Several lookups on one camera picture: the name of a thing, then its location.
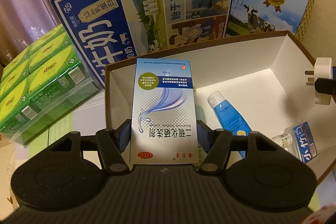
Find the blue cardboard box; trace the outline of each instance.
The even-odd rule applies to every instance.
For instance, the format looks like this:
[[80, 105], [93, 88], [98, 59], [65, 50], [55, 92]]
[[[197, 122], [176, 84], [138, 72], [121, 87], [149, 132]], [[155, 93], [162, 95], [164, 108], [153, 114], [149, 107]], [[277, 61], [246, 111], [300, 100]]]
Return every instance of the blue cardboard box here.
[[104, 87], [105, 65], [225, 35], [231, 0], [51, 0]]
[[308, 0], [232, 0], [226, 36], [289, 30], [296, 33]]

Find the wicker basket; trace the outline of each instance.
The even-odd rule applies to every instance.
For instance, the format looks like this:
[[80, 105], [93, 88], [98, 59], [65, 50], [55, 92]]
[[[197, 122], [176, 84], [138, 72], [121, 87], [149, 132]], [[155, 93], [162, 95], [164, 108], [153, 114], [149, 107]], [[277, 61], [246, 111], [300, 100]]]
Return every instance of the wicker basket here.
[[295, 37], [300, 42], [303, 40], [303, 37], [306, 33], [308, 22], [309, 22], [309, 19], [310, 19], [310, 13], [313, 9], [314, 2], [315, 2], [315, 0], [308, 0], [308, 4], [307, 4], [306, 10], [303, 14], [303, 17], [302, 17], [302, 20], [300, 22], [299, 28], [297, 29], [297, 31], [295, 33]]

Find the selenium sulfide lotion box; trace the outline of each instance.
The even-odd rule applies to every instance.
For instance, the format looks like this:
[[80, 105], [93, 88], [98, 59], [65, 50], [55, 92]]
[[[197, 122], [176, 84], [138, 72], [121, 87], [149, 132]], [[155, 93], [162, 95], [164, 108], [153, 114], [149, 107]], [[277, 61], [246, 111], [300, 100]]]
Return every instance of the selenium sulfide lotion box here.
[[198, 162], [190, 62], [139, 58], [133, 94], [130, 163]]

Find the light blue box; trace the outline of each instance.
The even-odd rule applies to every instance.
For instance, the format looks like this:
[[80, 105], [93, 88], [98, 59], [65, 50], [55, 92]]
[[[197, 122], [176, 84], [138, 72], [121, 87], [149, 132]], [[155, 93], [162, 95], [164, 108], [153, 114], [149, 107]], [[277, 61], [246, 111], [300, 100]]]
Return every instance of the light blue box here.
[[199, 163], [189, 61], [137, 59], [130, 163]]
[[232, 0], [226, 36], [289, 30], [295, 34], [308, 0]]

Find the blue tube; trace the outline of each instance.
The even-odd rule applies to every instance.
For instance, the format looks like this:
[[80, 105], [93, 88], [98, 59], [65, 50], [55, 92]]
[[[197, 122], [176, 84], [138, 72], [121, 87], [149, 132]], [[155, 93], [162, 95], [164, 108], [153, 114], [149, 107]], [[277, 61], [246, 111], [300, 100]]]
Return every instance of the blue tube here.
[[[208, 97], [208, 102], [213, 108], [223, 129], [231, 131], [234, 135], [247, 136], [251, 128], [242, 115], [230, 104], [220, 91], [215, 91]], [[245, 151], [239, 151], [244, 159]]]

